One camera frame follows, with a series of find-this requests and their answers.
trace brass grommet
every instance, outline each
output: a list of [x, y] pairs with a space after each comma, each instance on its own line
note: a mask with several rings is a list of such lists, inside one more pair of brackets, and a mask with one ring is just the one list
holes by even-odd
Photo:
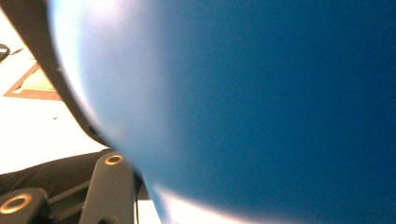
[[[11, 203], [17, 201], [18, 199], [23, 199], [23, 203], [17, 204], [14, 206], [12, 206], [12, 205], [9, 206]], [[14, 213], [14, 212], [19, 211], [22, 208], [24, 208], [30, 201], [32, 201], [32, 196], [30, 194], [23, 193], [23, 194], [17, 195], [1, 205], [0, 213], [3, 213], [3, 214]]]
[[114, 156], [107, 157], [105, 160], [105, 163], [107, 165], [116, 165], [116, 164], [120, 163], [121, 161], [122, 161], [122, 156], [114, 155]]

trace white floor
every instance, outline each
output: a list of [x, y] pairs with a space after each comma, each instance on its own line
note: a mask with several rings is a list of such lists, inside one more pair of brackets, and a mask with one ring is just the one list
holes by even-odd
[[[106, 148], [80, 129], [63, 102], [4, 97], [35, 60], [1, 8], [0, 43], [11, 52], [24, 49], [0, 63], [0, 174]], [[152, 201], [139, 201], [139, 219], [160, 223]]]

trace black metal bracket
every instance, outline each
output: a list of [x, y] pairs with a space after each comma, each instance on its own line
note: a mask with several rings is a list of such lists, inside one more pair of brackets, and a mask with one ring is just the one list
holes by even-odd
[[18, 189], [0, 197], [0, 224], [138, 223], [134, 170], [112, 152], [101, 157], [92, 180], [48, 200], [43, 189]]

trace black fabric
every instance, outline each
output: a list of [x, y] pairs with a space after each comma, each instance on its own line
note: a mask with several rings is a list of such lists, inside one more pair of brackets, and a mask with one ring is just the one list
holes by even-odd
[[42, 188], [52, 198], [90, 180], [96, 161], [111, 151], [105, 149], [0, 175], [0, 196], [15, 189]]

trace blue surface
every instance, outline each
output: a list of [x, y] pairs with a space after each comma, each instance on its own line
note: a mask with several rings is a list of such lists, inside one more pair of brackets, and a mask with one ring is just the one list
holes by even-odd
[[53, 33], [149, 188], [258, 220], [396, 223], [395, 1], [116, 2], [53, 1]]

